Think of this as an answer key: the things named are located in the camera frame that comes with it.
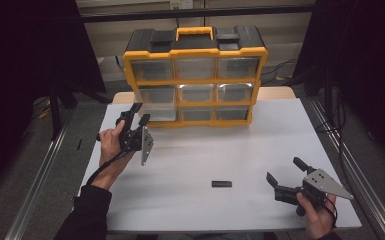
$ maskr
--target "metal frame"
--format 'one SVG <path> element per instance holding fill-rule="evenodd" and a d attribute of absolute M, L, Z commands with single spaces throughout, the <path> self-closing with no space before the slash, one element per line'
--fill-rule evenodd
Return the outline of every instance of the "metal frame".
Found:
<path fill-rule="evenodd" d="M 217 16 L 237 16 L 237 15 L 261 15 L 261 14 L 282 14 L 282 13 L 305 13 L 314 10 L 343 8 L 342 3 L 332 3 L 329 7 L 318 7 L 314 4 L 301 5 L 278 5 L 261 7 L 243 8 L 202 8 L 202 9 L 181 9 L 164 10 L 149 12 L 130 12 L 130 13 L 105 13 L 105 14 L 83 14 L 72 17 L 43 18 L 32 17 L 33 21 L 46 21 L 54 23 L 98 23 L 98 22 L 117 22 L 133 20 L 153 20 L 169 18 L 193 18 L 193 17 L 217 17 Z"/>
<path fill-rule="evenodd" d="M 324 117 L 325 110 L 323 109 L 322 104 L 316 100 L 311 100 L 311 104 L 320 122 L 321 123 L 326 122 L 327 119 Z M 339 132 L 337 130 L 333 130 L 328 124 L 324 124 L 323 126 L 327 131 L 333 146 L 336 148 L 336 150 L 339 153 L 339 144 L 340 144 Z M 382 203 L 382 201 L 380 200 L 378 195 L 375 193 L 370 183 L 367 181 L 366 177 L 364 176 L 363 172 L 361 171 L 360 167 L 358 166 L 357 162 L 355 161 L 353 155 L 351 154 L 350 150 L 348 149 L 345 143 L 342 143 L 342 149 L 343 149 L 343 152 L 341 154 L 343 154 L 344 165 L 346 166 L 352 179 L 357 185 L 359 191 L 361 192 L 361 195 L 363 196 L 370 210 L 376 217 L 376 220 L 378 221 L 383 232 L 385 233 L 385 205 Z"/>
<path fill-rule="evenodd" d="M 33 210 L 36 206 L 37 201 L 39 200 L 39 195 L 43 189 L 43 186 L 45 185 L 46 178 L 48 177 L 48 174 L 51 171 L 52 164 L 58 154 L 58 151 L 64 140 L 65 133 L 72 120 L 73 115 L 74 110 L 70 110 L 67 113 L 67 117 L 65 118 L 60 133 L 58 134 L 58 136 L 56 136 L 56 139 L 52 141 L 51 145 L 49 146 L 48 152 L 46 153 L 46 156 L 43 159 L 39 172 L 37 173 L 36 178 L 34 179 L 26 198 L 24 199 L 23 205 L 18 210 L 18 213 L 14 221 L 12 222 L 10 229 L 8 230 L 5 240 L 22 239 L 24 231 L 27 228 L 30 217 L 33 214 Z"/>

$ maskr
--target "aluminum rail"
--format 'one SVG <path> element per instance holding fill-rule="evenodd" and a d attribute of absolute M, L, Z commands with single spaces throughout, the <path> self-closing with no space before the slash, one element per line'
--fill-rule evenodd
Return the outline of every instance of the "aluminum rail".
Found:
<path fill-rule="evenodd" d="M 42 188 L 45 184 L 46 178 L 52 167 L 58 151 L 61 147 L 62 141 L 64 140 L 65 133 L 67 132 L 67 127 L 70 124 L 75 110 L 70 110 L 67 113 L 65 118 L 64 125 L 57 135 L 56 139 L 51 142 L 48 152 L 46 153 L 43 163 L 40 166 L 39 172 L 36 175 L 36 178 L 33 181 L 32 186 L 30 187 L 29 192 L 27 193 L 26 198 L 24 199 L 23 205 L 18 210 L 18 213 L 9 228 L 9 231 L 5 237 L 5 240 L 15 240 L 21 239 L 24 231 L 26 230 L 27 224 L 29 223 L 30 217 L 33 213 L 33 210 L 36 206 L 36 203 L 39 199 L 39 195 L 42 191 Z"/>
<path fill-rule="evenodd" d="M 312 107 L 314 111 L 316 112 L 319 120 L 324 123 L 326 121 L 324 117 L 324 109 L 322 104 L 319 101 L 311 100 Z M 332 130 L 328 124 L 323 125 L 325 130 L 327 130 L 327 133 L 329 135 L 330 140 L 332 141 L 334 147 L 339 153 L 339 132 L 336 130 Z M 372 211 L 373 215 L 375 216 L 377 222 L 379 223 L 380 227 L 382 228 L 383 232 L 385 233 L 385 205 L 382 203 L 376 192 L 373 190 L 370 183 L 367 181 L 366 177 L 364 176 L 363 172 L 361 171 L 360 167 L 358 166 L 355 158 L 352 156 L 350 150 L 348 149 L 347 145 L 345 143 L 342 143 L 343 148 L 343 161 L 344 165 L 346 166 L 348 172 L 350 173 L 352 179 L 354 180 L 355 184 L 357 185 L 358 189 L 361 192 L 361 195 L 363 196 L 364 200 L 366 201 L 367 205 L 369 206 L 370 210 Z"/>

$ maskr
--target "small black object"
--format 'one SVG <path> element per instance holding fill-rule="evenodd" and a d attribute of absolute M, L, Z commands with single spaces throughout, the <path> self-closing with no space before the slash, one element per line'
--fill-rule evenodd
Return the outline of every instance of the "small black object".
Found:
<path fill-rule="evenodd" d="M 211 186 L 214 188 L 232 187 L 232 182 L 231 181 L 212 181 Z"/>
<path fill-rule="evenodd" d="M 80 139 L 79 143 L 77 144 L 77 150 L 80 150 L 80 146 L 82 146 L 82 141 L 83 141 L 83 139 Z"/>

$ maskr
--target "plastic drawer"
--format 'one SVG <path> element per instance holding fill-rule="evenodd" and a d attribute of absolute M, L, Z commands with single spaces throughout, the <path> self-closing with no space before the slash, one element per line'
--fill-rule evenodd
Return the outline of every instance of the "plastic drawer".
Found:
<path fill-rule="evenodd" d="M 216 107 L 217 120 L 246 120 L 249 106 Z"/>
<path fill-rule="evenodd" d="M 213 99 L 214 84 L 179 85 L 179 97 L 185 102 L 208 102 Z"/>
<path fill-rule="evenodd" d="M 151 109 L 145 107 L 139 111 L 140 115 L 150 114 L 150 121 L 161 122 L 161 121 L 176 121 L 176 109 Z"/>
<path fill-rule="evenodd" d="M 175 63 L 177 78 L 214 78 L 215 58 L 179 58 Z"/>
<path fill-rule="evenodd" d="M 217 85 L 217 101 L 234 102 L 234 101 L 250 101 L 254 84 L 218 84 Z"/>
<path fill-rule="evenodd" d="M 168 60 L 131 61 L 136 80 L 173 79 L 173 64 Z"/>
<path fill-rule="evenodd" d="M 218 78 L 255 78 L 258 57 L 219 58 Z"/>
<path fill-rule="evenodd" d="M 139 88 L 139 102 L 144 104 L 165 104 L 173 107 L 174 86 L 150 86 Z"/>
<path fill-rule="evenodd" d="M 213 107 L 185 107 L 180 111 L 184 121 L 209 121 Z"/>

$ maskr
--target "black curtain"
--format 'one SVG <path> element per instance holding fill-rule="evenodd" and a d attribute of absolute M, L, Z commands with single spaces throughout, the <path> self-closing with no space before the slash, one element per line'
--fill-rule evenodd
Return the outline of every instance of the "black curtain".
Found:
<path fill-rule="evenodd" d="M 0 1 L 0 173 L 51 81 L 105 92 L 84 25 L 63 17 L 79 17 L 74 0 Z"/>
<path fill-rule="evenodd" d="M 333 1 L 317 0 L 316 6 Z M 294 83 L 308 95 L 324 86 L 326 69 L 345 100 L 385 146 L 385 1 L 352 0 L 313 13 Z"/>

